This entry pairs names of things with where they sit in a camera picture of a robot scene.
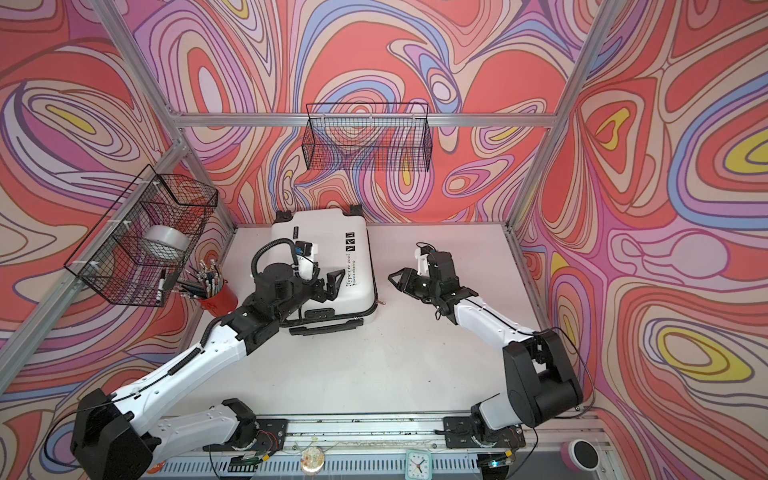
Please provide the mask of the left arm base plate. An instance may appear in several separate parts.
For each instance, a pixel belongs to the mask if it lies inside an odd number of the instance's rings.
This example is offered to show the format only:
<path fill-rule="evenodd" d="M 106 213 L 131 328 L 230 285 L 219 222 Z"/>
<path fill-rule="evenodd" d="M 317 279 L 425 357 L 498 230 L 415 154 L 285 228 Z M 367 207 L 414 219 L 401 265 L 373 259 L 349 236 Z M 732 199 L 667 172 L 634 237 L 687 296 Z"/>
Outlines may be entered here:
<path fill-rule="evenodd" d="M 239 427 L 235 439 L 224 444 L 203 447 L 205 452 L 254 452 L 274 454 L 284 448 L 289 421 L 285 418 L 257 418 L 249 426 Z"/>

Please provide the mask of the red pen cup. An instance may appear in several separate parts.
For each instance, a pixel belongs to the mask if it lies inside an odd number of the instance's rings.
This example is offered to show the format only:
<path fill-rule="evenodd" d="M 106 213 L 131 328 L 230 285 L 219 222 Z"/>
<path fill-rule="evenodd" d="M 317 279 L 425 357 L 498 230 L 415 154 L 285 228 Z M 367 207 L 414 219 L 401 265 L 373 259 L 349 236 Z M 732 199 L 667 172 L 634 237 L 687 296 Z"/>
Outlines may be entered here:
<path fill-rule="evenodd" d="M 226 280 L 220 283 L 220 287 L 221 289 L 212 297 L 198 301 L 202 309 L 213 317 L 228 315 L 236 310 L 239 304 L 237 295 Z"/>

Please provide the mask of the small teal clock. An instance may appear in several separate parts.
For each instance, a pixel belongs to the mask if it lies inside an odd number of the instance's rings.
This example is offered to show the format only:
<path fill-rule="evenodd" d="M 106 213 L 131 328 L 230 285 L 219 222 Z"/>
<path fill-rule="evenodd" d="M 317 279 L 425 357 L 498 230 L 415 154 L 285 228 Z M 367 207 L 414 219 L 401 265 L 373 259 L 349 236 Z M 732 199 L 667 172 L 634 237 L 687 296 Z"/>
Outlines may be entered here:
<path fill-rule="evenodd" d="M 428 451 L 408 450 L 405 455 L 406 480 L 432 480 L 432 455 Z"/>

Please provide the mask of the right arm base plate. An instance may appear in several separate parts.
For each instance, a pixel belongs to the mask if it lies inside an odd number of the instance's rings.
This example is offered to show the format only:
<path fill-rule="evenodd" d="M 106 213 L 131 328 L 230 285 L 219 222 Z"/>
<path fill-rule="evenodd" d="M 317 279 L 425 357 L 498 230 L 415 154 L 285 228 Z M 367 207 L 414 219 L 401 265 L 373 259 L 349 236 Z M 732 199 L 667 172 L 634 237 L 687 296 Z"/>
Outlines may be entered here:
<path fill-rule="evenodd" d="M 480 417 L 474 415 L 446 416 L 442 419 L 442 427 L 436 429 L 435 434 L 443 437 L 449 449 L 501 448 L 517 451 L 526 446 L 521 428 L 492 430 Z"/>

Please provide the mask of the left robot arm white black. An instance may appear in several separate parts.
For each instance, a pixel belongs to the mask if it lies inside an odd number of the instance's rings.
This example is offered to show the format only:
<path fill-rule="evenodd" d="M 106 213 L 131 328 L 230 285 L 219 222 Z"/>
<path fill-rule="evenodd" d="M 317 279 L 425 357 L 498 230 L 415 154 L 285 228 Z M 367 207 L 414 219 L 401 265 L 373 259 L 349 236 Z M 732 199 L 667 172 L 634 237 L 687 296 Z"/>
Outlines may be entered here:
<path fill-rule="evenodd" d="M 210 379 L 257 350 L 306 302 L 335 299 L 344 270 L 305 280 L 295 266 L 275 263 L 255 273 L 254 292 L 214 319 L 201 340 L 143 378 L 111 394 L 97 389 L 79 403 L 70 450 L 91 479 L 138 479 L 171 457 L 210 445 L 247 450 L 260 427 L 232 398 L 196 414 L 166 412 Z"/>

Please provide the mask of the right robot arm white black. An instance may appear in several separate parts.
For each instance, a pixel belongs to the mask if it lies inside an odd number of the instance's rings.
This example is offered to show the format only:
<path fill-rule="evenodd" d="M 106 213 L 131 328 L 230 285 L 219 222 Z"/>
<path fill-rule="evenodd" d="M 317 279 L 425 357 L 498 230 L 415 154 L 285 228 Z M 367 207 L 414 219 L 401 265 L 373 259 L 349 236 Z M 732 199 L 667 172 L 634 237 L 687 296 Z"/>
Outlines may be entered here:
<path fill-rule="evenodd" d="M 535 428 L 579 406 L 584 393 L 560 336 L 534 331 L 490 307 L 456 278 L 439 280 L 403 268 L 388 276 L 400 292 L 435 308 L 502 355 L 505 390 L 474 406 L 490 430 L 525 425 Z"/>

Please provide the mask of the silver duct tape roll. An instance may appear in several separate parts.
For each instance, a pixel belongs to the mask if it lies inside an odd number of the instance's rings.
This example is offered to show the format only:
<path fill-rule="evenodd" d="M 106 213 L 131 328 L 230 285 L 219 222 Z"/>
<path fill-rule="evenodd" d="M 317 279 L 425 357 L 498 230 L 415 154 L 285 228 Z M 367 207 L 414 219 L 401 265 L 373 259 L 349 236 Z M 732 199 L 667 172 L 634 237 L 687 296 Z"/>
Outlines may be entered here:
<path fill-rule="evenodd" d="M 169 262 L 181 260 L 190 239 L 181 231 L 164 225 L 151 226 L 142 237 L 142 248 L 152 257 Z"/>

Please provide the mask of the black suitcase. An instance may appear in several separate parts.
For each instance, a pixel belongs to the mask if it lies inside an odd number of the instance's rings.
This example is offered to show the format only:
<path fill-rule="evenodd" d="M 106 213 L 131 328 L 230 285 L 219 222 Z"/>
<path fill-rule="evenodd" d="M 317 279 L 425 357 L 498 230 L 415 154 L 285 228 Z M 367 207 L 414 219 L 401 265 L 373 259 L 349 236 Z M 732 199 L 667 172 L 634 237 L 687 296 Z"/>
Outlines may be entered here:
<path fill-rule="evenodd" d="M 270 229 L 271 238 L 312 242 L 319 277 L 346 271 L 336 300 L 310 300 L 283 324 L 293 336 L 312 336 L 354 330 L 373 322 L 378 289 L 370 239 L 360 204 L 347 210 L 331 207 L 309 211 L 279 211 Z"/>

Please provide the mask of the round clear badge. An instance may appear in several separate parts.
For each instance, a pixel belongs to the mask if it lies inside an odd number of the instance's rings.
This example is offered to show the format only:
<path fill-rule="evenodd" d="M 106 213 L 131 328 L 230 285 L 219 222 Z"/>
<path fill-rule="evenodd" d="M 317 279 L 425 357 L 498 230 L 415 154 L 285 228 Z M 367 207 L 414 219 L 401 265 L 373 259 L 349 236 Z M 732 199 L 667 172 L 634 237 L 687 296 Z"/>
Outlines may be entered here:
<path fill-rule="evenodd" d="M 300 468 L 305 475 L 317 475 L 325 465 L 326 455 L 322 448 L 307 447 L 301 454 Z"/>

